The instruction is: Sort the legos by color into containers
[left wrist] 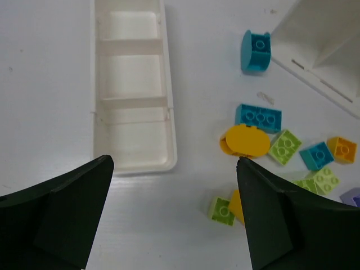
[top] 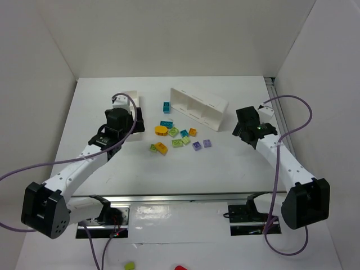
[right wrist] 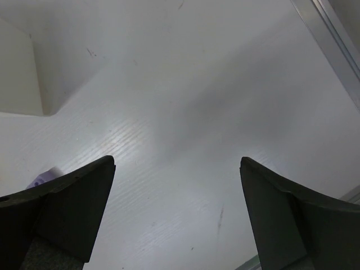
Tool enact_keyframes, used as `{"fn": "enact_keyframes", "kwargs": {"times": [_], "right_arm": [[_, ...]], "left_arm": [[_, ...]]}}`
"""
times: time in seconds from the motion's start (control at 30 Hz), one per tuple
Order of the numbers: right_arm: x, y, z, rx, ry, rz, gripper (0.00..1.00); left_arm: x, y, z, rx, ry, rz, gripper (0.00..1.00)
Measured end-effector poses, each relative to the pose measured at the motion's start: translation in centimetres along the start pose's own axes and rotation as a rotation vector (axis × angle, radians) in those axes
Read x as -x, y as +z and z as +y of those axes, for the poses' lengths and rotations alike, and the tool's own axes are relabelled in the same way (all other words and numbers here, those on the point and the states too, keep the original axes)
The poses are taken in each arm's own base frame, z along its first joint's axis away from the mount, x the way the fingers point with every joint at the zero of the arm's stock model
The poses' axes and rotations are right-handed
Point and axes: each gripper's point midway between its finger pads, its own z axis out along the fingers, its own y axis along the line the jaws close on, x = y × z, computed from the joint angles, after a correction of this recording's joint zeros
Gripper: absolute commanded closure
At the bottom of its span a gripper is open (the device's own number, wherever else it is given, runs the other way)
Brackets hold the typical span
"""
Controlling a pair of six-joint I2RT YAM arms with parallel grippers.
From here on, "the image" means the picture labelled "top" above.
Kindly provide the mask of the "large white three-compartment tray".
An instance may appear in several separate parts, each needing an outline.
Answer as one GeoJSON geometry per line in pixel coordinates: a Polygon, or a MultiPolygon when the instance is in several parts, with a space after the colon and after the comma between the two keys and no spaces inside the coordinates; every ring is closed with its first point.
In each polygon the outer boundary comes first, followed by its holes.
{"type": "Polygon", "coordinates": [[[191,85],[170,89],[170,105],[174,110],[218,132],[229,102],[191,85]]]}

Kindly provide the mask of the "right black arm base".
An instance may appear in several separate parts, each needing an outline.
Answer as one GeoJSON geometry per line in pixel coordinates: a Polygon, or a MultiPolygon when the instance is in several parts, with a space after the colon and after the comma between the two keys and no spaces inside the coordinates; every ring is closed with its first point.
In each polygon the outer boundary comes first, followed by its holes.
{"type": "Polygon", "coordinates": [[[229,220],[231,236],[262,235],[268,214],[257,211],[254,199],[266,192],[249,195],[245,204],[229,205],[223,217],[229,220]]]}

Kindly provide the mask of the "orange oval lego piece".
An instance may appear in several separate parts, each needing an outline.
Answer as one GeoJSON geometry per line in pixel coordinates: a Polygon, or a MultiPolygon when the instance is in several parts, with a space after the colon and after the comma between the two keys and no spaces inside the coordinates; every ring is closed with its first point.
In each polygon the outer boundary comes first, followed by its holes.
{"type": "Polygon", "coordinates": [[[168,134],[168,128],[162,125],[155,127],[155,134],[158,136],[166,136],[168,134]]]}

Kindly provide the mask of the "green lego brick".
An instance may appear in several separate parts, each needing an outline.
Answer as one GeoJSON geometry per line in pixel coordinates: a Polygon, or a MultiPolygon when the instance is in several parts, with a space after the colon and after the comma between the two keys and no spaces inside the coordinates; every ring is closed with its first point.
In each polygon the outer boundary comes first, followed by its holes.
{"type": "Polygon", "coordinates": [[[156,149],[156,147],[155,147],[154,144],[151,144],[151,145],[150,145],[150,151],[151,151],[151,152],[157,152],[157,149],[156,149]]]}
{"type": "Polygon", "coordinates": [[[172,140],[172,146],[174,148],[179,148],[183,146],[183,141],[181,139],[173,139],[172,140]]]}
{"type": "Polygon", "coordinates": [[[168,130],[168,135],[174,138],[179,133],[179,130],[176,127],[171,128],[168,130]]]}

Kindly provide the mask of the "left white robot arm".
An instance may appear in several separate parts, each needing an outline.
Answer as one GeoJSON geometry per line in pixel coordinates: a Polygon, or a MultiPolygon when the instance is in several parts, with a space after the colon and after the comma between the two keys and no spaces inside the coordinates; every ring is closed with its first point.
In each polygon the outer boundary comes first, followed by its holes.
{"type": "Polygon", "coordinates": [[[74,223],[94,219],[99,224],[120,226],[123,215],[99,195],[74,198],[75,191],[122,148],[133,133],[144,132],[141,109],[131,96],[112,96],[112,109],[105,111],[106,123],[88,141],[80,155],[42,184],[31,183],[25,189],[21,222],[51,239],[56,239],[74,223]]]}

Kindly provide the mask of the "light green small brick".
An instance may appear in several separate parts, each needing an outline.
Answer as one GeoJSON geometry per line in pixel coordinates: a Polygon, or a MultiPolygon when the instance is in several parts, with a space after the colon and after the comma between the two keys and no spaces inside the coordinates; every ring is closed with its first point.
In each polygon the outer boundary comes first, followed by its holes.
{"type": "Polygon", "coordinates": [[[182,142],[184,145],[188,145],[191,142],[191,140],[189,139],[189,137],[184,136],[182,137],[182,142]]]}

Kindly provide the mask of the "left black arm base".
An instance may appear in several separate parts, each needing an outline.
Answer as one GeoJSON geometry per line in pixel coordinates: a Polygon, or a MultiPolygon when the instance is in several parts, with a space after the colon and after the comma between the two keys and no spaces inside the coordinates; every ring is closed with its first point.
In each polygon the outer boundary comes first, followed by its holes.
{"type": "Polygon", "coordinates": [[[84,221],[88,228],[91,238],[108,239],[115,234],[116,239],[126,239],[128,237],[128,224],[130,206],[124,204],[111,204],[112,208],[118,211],[104,222],[98,222],[95,219],[87,219],[84,221]]]}

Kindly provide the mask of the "yellow orange lego brick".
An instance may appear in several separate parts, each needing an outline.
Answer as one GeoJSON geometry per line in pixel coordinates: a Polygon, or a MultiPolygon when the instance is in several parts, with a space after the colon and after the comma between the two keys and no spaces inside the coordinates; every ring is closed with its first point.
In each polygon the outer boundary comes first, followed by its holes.
{"type": "Polygon", "coordinates": [[[161,142],[158,142],[156,144],[154,144],[156,150],[158,152],[160,152],[162,155],[166,155],[167,152],[168,152],[168,148],[166,147],[166,145],[164,145],[163,143],[161,142]]]}

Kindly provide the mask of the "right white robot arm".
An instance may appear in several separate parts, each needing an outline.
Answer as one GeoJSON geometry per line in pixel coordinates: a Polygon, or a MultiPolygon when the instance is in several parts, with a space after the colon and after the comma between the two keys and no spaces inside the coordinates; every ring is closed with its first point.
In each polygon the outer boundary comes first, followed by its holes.
{"type": "Polygon", "coordinates": [[[273,110],[253,106],[236,110],[237,124],[232,132],[236,137],[259,152],[273,168],[279,167],[278,177],[287,195],[281,205],[281,217],[295,230],[329,217],[330,185],[324,178],[317,179],[296,160],[286,146],[279,142],[276,128],[261,121],[270,119],[273,110]]]}

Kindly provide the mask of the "small white divided tray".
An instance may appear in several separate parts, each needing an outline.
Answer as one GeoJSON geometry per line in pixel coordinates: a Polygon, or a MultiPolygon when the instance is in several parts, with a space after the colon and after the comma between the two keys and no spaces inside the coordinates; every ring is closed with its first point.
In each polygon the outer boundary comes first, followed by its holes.
{"type": "MultiPolygon", "coordinates": [[[[136,108],[140,107],[140,98],[138,95],[138,91],[132,90],[132,91],[124,91],[123,95],[115,94],[112,96],[112,106],[113,108],[122,108],[126,109],[130,113],[132,113],[133,120],[135,119],[135,112],[136,108]]],[[[140,141],[142,139],[143,133],[133,133],[128,137],[127,141],[129,142],[135,142],[140,141]]]]}

